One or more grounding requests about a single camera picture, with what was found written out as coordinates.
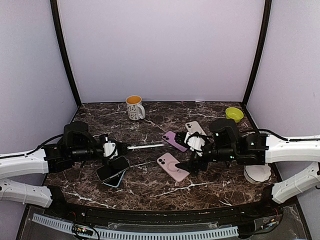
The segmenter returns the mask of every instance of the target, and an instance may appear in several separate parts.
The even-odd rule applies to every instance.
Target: black cable
[[[60,216],[58,213],[56,213],[56,212],[53,211],[52,209],[48,209],[48,210],[49,210],[50,212],[52,212],[53,214],[57,215],[59,218],[65,219],[64,217]],[[72,222],[75,223],[75,224],[79,224],[79,225],[81,225],[81,226],[85,226],[85,227],[87,227],[87,228],[92,229],[92,230],[96,233],[97,240],[100,240],[100,234],[99,234],[99,232],[98,232],[94,227],[89,226],[89,225],[86,225],[86,224],[84,224],[84,223],[82,223],[82,222],[79,222],[79,221],[76,221],[76,220],[74,220],[74,221],[72,221]]]
[[[283,211],[283,208],[282,208],[282,216],[281,216],[281,219],[279,220],[278,224],[275,225],[271,230],[269,230],[269,231],[264,231],[264,232],[259,232],[259,231],[265,229],[265,228],[264,228],[265,226],[267,226],[268,224],[270,224],[270,223],[266,223],[266,224],[262,225],[263,228],[260,227],[259,229],[255,230],[255,231],[252,231],[252,232],[239,232],[239,235],[240,235],[240,236],[241,236],[241,235],[242,235],[242,236],[245,236],[245,235],[260,235],[260,234],[268,234],[268,233],[271,233],[272,231],[274,231],[274,230],[280,225],[280,223],[282,222],[283,219],[284,219],[284,211]]]
[[[59,134],[57,136],[53,136],[51,138],[49,138],[48,140],[44,141],[43,143],[41,143],[39,146],[36,147],[36,149],[27,152],[26,154],[17,154],[17,155],[8,155],[8,156],[0,156],[0,159],[10,159],[10,158],[17,158],[17,157],[23,157],[25,155],[30,155],[33,154],[34,152],[38,151],[39,149],[41,149],[44,145],[46,145],[47,143],[51,142],[52,140],[55,140],[57,138],[61,138],[63,136],[63,134]]]
[[[249,218],[260,218],[262,217],[261,214],[257,214],[257,215],[251,215],[251,214],[248,214],[248,213],[245,213],[245,212],[240,212],[241,215],[245,215],[246,217],[249,217]]]
[[[320,141],[320,138],[295,138],[295,139],[289,139],[289,138],[285,138],[283,136],[280,136],[279,134],[277,134],[277,133],[275,133],[275,132],[273,132],[273,131],[271,131],[269,129],[264,129],[264,128],[246,130],[246,131],[241,132],[241,134],[248,133],[248,132],[257,132],[257,131],[259,131],[259,132],[267,132],[269,134],[274,135],[278,139],[281,139],[281,140],[286,141],[286,142]]]
[[[79,236],[79,234],[76,231],[73,232],[73,234],[75,234],[77,236],[76,239],[79,239],[79,240],[83,240],[84,239],[82,236]]]

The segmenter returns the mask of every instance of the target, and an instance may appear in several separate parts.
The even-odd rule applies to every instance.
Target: pink smartphone
[[[180,145],[175,141],[176,133],[173,131],[168,131],[165,135],[162,136],[162,139],[165,140],[167,143],[174,146],[176,149],[179,149],[181,152],[185,152],[188,150],[188,148]]]
[[[177,168],[176,164],[179,164],[180,162],[168,152],[159,157],[156,162],[177,182],[181,182],[190,174],[185,170]]]

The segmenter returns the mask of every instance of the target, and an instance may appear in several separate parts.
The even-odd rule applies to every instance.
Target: smartphone
[[[95,172],[101,182],[107,183],[114,177],[118,177],[119,175],[121,175],[129,168],[130,164],[128,160],[124,156],[121,156],[112,161],[109,165],[98,168]]]
[[[194,134],[195,132],[200,133],[201,135],[206,135],[205,131],[202,129],[200,124],[197,121],[187,122],[185,128],[188,132]]]
[[[122,182],[122,179],[124,179],[125,173],[126,171],[124,171],[121,176],[120,175],[116,176],[112,178],[110,181],[108,181],[107,183],[103,182],[103,184],[112,188],[118,188]]]
[[[188,171],[177,168],[176,164],[180,164],[180,162],[168,152],[159,157],[156,162],[177,182],[181,182],[190,174]]]

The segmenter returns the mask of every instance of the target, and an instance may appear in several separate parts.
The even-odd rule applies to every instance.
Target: black frame edge
[[[72,123],[73,120],[75,119],[77,113],[79,112],[79,109],[80,109],[80,107],[78,107],[77,110],[75,111],[75,114],[73,115],[70,123]],[[45,176],[43,178],[43,181],[41,183],[41,186],[43,186],[45,184],[45,181],[46,181],[47,177],[48,177],[48,173],[45,174]],[[23,232],[23,228],[24,228],[24,226],[26,224],[26,219],[27,219],[27,216],[28,216],[28,213],[29,213],[29,209],[30,209],[30,204],[27,203],[25,205],[25,209],[23,211],[23,215],[22,215],[22,218],[21,218],[21,221],[20,221],[20,224],[19,224],[18,232],[16,234],[16,238],[15,238],[16,240],[19,240],[21,238],[21,234]]]
[[[258,129],[258,126],[256,125],[256,123],[255,123],[254,119],[252,118],[250,112],[248,111],[247,106],[244,105],[242,102],[240,102],[240,106],[241,106],[242,110],[244,111],[244,115],[248,118],[252,128],[253,129]]]
[[[73,98],[75,100],[77,107],[79,108],[82,105],[82,103],[81,103],[79,92],[78,92],[78,89],[76,86],[75,78],[72,73],[68,54],[67,54],[67,48],[66,48],[64,35],[62,32],[62,27],[61,27],[61,22],[60,22],[60,17],[59,17],[59,9],[58,9],[57,0],[50,0],[50,5],[51,5],[51,12],[52,12],[52,18],[53,18],[53,23],[54,23],[55,34],[56,34],[56,38],[58,41],[65,73],[66,73],[66,76],[67,76],[69,84],[70,84]]]
[[[259,40],[258,44],[256,47],[256,52],[252,64],[252,69],[249,77],[248,84],[246,86],[246,90],[243,96],[242,104],[244,106],[247,106],[252,89],[255,84],[255,80],[257,77],[260,61],[261,61],[261,56],[264,50],[264,45],[266,41],[266,36],[267,36],[267,30],[268,30],[268,25],[269,25],[269,18],[270,18],[270,12],[271,12],[271,5],[272,5],[272,0],[265,0],[264,3],[264,10],[263,10],[263,17],[262,17],[262,23],[261,23],[261,29],[260,29],[260,35],[259,35]]]

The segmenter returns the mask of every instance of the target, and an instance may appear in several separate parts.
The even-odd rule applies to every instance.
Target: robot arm
[[[236,161],[245,166],[263,166],[283,161],[313,162],[289,179],[265,188],[264,198],[272,199],[278,204],[320,183],[320,135],[287,139],[256,131],[243,136],[232,119],[218,119],[210,124],[209,129],[213,133],[214,142],[190,146],[194,149],[201,148],[202,157],[192,159],[188,163],[189,168],[186,164],[183,165],[184,170],[196,174],[208,162]]]
[[[27,155],[27,153],[28,151],[19,152],[17,155],[23,156],[0,159],[0,179],[26,174],[47,174],[49,172],[44,149],[39,149],[30,155]],[[12,154],[2,154],[1,157],[10,155]]]
[[[320,183],[320,141],[319,135],[308,137],[291,137],[284,141],[274,135],[266,139],[268,150],[265,151],[265,163],[284,161],[310,161],[313,162],[303,171],[275,183],[272,187],[272,200],[278,204],[284,203],[289,198],[298,195]]]
[[[46,144],[57,137],[61,137],[58,143]],[[64,126],[63,135],[49,139],[31,152],[0,155],[0,201],[11,200],[47,208],[54,200],[64,201],[58,187],[32,186],[7,178],[26,174],[58,173],[72,168],[76,162],[97,159],[102,160],[104,167],[108,168],[109,161],[128,150],[162,146],[163,144],[129,146],[109,139],[107,134],[99,136],[99,141],[96,141],[89,134],[86,123],[72,122]]]

